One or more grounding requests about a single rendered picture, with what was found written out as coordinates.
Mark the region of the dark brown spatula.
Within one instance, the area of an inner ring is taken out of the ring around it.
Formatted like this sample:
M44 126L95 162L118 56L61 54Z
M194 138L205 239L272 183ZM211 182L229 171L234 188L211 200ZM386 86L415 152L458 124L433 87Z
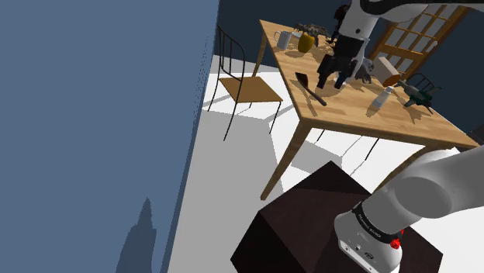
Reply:
M315 100L317 100L323 106L327 105L327 103L321 97L319 97L315 92L309 89L309 79L306 74L296 72L295 76L298 83L300 83L305 88L305 90L315 98Z

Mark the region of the white mug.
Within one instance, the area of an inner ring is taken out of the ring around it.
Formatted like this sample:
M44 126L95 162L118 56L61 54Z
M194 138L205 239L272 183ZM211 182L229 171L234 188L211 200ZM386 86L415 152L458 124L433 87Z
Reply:
M289 42L292 37L292 32L289 31L276 31L274 34L274 39L276 42L276 47L281 50L286 50L289 46Z

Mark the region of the brown bread loaf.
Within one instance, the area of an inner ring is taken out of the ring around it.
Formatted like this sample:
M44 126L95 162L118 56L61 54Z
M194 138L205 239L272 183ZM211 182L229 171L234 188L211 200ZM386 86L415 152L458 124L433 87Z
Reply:
M400 80L401 74L385 57L375 58L373 65L372 75L383 87L393 86Z

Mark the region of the wooden framed window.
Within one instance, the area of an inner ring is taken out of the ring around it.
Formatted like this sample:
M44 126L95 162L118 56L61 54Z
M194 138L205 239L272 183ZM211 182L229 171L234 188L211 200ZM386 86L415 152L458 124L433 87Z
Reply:
M389 22L367 58L385 57L403 79L417 73L470 8L432 4L406 22Z

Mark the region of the wooden table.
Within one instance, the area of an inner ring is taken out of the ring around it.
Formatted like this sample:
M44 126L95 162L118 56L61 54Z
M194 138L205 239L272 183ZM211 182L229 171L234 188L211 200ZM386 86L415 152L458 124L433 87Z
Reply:
M264 20L261 20L260 24L263 34L256 65L261 63L265 47L270 46L299 117L296 131L261 193L262 200L265 200L276 186L312 128L413 143L423 147L392 171L380 185L386 184L426 153L453 147L472 149L478 146L473 139L438 113L412 119L408 108L394 95L371 117L368 108L375 98L375 92L382 87L376 80L365 92L357 90L355 83L344 86L337 94L325 99L326 106L308 98L307 92L296 80L295 73L307 74L309 85L315 87L318 80L318 60L329 50L325 47L316 48L303 55L298 55L296 50L277 50L276 42L270 36L279 30L290 31L291 28Z

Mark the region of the yellow bell pepper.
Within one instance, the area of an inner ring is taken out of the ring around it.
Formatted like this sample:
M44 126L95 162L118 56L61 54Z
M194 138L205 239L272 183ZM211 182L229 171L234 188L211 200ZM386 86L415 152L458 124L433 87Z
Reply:
M303 54L308 53L312 48L314 42L315 42L315 38L313 36L302 33L298 42L298 51Z

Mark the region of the grey animal figure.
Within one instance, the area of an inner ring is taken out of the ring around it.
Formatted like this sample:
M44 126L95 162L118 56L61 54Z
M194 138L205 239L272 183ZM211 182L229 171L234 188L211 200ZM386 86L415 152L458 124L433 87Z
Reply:
M372 60L363 58L361 66L356 72L354 79L362 80L363 83L372 83L372 71L374 69L374 64Z

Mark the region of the dark robot stand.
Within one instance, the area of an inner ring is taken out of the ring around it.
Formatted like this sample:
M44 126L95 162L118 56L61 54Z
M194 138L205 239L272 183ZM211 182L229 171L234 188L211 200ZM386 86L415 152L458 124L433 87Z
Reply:
M237 273L368 273L339 248L334 219L369 195L330 161L260 209L230 260Z

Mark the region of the white tube bottle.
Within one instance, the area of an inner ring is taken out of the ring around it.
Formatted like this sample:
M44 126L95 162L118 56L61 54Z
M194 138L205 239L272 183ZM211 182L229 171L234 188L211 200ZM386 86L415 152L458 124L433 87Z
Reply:
M388 97L392 94L394 91L393 86L387 86L378 96L374 99L372 102L372 106L380 109L388 99Z

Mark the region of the dark grey dinosaur figure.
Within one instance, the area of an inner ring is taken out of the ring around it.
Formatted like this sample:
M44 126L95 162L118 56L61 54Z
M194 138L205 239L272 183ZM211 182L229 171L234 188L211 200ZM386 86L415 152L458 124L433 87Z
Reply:
M297 31L300 31L302 33L306 33L308 36L311 36L314 38L314 45L316 47L319 46L319 35L328 37L329 33L327 32L327 29L324 28L323 26L318 26L312 23L308 24L301 24L301 23L296 23L294 26L294 29Z

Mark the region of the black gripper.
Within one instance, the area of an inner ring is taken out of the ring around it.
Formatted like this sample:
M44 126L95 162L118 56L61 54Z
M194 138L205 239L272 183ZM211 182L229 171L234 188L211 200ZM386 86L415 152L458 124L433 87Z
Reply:
M334 46L333 54L326 54L320 64L320 69L318 70L319 80L316 86L323 88L327 78L337 71L334 87L341 89L347 80L351 78L351 74L358 62L356 57L364 43L364 40L340 35Z

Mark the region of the dark green power tool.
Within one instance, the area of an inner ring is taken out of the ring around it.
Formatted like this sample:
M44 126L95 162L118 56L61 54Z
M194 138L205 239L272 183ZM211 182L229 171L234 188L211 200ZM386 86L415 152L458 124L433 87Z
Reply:
M427 90L418 90L412 85L408 85L405 81L398 80L396 87L402 87L404 92L409 96L409 100L404 104L405 107L410 107L411 105L421 105L424 106L430 114L432 111L430 107L432 105L431 99L432 95L441 90L441 87L432 87Z

